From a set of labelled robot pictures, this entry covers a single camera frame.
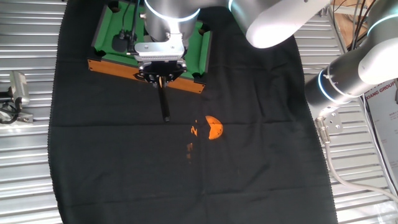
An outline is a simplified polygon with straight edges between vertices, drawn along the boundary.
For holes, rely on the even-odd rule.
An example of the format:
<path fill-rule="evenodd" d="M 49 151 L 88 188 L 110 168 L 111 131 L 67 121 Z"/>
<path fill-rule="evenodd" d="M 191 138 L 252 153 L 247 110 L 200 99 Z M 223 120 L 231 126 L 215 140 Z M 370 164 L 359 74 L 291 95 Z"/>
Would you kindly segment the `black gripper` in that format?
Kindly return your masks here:
<path fill-rule="evenodd" d="M 179 62 L 152 62 L 139 65 L 139 75 L 155 87 L 160 87 L 160 75 L 164 76 L 164 86 L 167 86 L 186 71 L 186 65 Z"/>

